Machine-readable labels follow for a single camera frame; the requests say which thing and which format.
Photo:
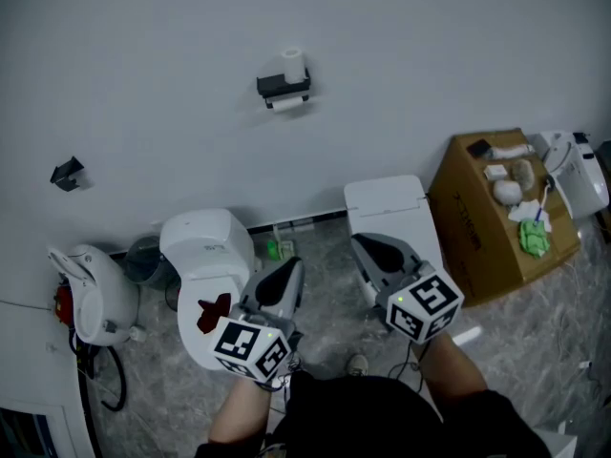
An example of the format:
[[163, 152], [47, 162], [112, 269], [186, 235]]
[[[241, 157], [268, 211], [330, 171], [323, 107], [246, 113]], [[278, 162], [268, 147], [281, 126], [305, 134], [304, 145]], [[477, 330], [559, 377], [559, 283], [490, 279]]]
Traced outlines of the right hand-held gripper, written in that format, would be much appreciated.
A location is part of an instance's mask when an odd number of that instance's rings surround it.
[[350, 246], [359, 272], [378, 293], [375, 302], [391, 330], [423, 344], [459, 314], [462, 291], [443, 268], [422, 261], [405, 241], [358, 233], [351, 236]]

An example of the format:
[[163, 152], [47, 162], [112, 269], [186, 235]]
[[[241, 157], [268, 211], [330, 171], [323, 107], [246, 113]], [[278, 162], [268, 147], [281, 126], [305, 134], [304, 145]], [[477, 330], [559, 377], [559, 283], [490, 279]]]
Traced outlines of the thick white toilet paper roll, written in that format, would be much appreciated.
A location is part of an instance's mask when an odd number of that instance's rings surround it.
[[306, 79], [306, 65], [303, 52], [299, 48], [291, 48], [281, 53], [284, 81], [287, 84], [302, 83]]

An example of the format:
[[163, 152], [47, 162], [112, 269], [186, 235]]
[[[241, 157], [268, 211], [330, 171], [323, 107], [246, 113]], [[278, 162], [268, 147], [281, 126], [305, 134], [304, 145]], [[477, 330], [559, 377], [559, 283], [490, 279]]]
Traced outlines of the person's right forearm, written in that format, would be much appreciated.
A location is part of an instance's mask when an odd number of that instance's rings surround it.
[[460, 402], [488, 389], [474, 362], [443, 332], [414, 347], [420, 372], [443, 419]]

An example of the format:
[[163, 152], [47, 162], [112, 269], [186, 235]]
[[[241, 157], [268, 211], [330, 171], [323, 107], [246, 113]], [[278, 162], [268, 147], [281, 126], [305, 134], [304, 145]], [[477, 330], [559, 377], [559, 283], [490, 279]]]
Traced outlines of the white appliance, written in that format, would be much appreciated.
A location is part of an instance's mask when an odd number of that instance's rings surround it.
[[609, 205], [609, 193], [602, 168], [586, 134], [547, 131], [530, 137], [537, 155], [573, 220], [596, 214]]

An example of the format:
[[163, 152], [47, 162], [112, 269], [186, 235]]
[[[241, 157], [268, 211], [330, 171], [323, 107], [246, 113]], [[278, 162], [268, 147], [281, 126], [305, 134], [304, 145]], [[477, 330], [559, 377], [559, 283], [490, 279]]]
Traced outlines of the dark red cloth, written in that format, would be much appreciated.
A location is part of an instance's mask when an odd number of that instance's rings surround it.
[[229, 315], [232, 306], [231, 294], [221, 293], [214, 302], [199, 300], [198, 304], [201, 314], [197, 327], [201, 333], [209, 334], [215, 330], [221, 317]]

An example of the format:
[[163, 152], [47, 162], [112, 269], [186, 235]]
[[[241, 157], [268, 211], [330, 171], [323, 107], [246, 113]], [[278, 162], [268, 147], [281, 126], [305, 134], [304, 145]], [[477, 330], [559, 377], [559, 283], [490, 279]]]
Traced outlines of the white paper strip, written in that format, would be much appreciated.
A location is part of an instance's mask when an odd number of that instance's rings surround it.
[[453, 342], [457, 346], [463, 346], [476, 340], [482, 334], [481, 326], [474, 326], [460, 334], [453, 336]]

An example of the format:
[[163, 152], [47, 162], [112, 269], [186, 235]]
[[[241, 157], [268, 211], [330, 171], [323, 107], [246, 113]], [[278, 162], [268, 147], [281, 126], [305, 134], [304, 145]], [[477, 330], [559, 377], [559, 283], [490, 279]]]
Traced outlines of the grey trash bin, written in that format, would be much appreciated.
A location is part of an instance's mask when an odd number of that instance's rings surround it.
[[176, 270], [160, 251], [159, 242], [159, 236], [147, 236], [130, 247], [124, 261], [131, 282], [159, 288], [175, 277]]

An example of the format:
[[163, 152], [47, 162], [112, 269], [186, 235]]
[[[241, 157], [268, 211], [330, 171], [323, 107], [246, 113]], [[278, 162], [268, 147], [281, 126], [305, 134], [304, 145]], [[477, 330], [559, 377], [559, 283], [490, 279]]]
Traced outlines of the white round ball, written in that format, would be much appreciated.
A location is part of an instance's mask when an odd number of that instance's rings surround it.
[[497, 180], [493, 186], [493, 196], [501, 205], [518, 205], [522, 201], [522, 190], [516, 181]]

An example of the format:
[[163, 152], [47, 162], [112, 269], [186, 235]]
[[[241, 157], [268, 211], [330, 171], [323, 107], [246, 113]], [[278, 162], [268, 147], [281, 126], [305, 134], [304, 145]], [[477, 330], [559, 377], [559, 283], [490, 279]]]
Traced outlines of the person's black clothing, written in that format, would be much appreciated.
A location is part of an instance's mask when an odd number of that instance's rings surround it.
[[407, 385], [385, 377], [291, 378], [286, 415], [263, 437], [208, 441], [196, 458], [255, 458], [279, 445], [286, 458], [551, 458], [501, 394], [485, 390], [442, 415]]

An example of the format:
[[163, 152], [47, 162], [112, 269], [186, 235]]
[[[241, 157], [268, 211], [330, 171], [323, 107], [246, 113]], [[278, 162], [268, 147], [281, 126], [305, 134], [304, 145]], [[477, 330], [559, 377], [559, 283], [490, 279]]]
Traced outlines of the green cloth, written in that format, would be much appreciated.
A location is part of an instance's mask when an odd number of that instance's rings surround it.
[[518, 237], [522, 251], [534, 258], [542, 258], [550, 249], [542, 220], [524, 219], [519, 224]]

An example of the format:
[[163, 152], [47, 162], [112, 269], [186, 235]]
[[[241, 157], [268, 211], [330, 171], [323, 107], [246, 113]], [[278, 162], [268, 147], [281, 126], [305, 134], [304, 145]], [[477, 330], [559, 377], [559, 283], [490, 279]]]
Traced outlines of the blue white toothbrush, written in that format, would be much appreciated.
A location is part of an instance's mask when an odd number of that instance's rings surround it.
[[535, 222], [540, 222], [541, 221], [541, 216], [542, 216], [542, 213], [543, 213], [543, 210], [544, 210], [544, 207], [545, 207], [548, 195], [553, 190], [554, 190], [554, 186], [550, 182], [547, 182], [545, 184], [545, 186], [544, 186], [544, 189], [543, 189], [542, 199], [539, 202], [539, 206], [538, 206], [538, 210], [537, 210], [537, 215], [535, 217]]

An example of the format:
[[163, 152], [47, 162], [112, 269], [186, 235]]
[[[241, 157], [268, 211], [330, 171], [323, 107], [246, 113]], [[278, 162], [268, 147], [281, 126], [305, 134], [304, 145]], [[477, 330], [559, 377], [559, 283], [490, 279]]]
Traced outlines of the brown furry brush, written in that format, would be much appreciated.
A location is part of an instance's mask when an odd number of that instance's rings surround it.
[[522, 192], [528, 192], [535, 186], [536, 176], [530, 160], [517, 159], [511, 164], [510, 170], [513, 181], [519, 185]]

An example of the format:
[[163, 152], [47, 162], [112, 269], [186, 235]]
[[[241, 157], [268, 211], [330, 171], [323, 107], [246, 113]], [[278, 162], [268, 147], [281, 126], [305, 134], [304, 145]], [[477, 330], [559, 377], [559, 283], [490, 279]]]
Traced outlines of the red valve box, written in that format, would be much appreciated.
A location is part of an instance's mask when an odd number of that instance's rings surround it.
[[68, 327], [74, 325], [74, 303], [71, 288], [68, 284], [57, 287], [54, 300], [54, 315]]

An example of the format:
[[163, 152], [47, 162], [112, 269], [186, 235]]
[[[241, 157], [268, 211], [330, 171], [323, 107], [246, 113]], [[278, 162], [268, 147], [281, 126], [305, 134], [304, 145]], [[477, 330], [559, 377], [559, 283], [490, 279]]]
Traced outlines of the black wall paper holder shelf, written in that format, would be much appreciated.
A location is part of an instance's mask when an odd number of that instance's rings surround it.
[[309, 90], [311, 78], [308, 68], [305, 68], [305, 80], [302, 83], [287, 84], [283, 74], [258, 77], [256, 79], [257, 92], [263, 99], [265, 107], [271, 110], [271, 101], [281, 98], [302, 95], [305, 103], [310, 99]]

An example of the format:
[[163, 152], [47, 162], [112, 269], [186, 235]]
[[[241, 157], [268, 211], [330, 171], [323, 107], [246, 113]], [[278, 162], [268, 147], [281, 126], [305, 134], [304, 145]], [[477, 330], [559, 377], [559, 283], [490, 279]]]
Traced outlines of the small black wall bracket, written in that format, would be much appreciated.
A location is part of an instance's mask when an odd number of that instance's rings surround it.
[[75, 157], [60, 166], [56, 166], [50, 178], [50, 183], [64, 192], [76, 190], [79, 185], [74, 175], [84, 170], [84, 165]]

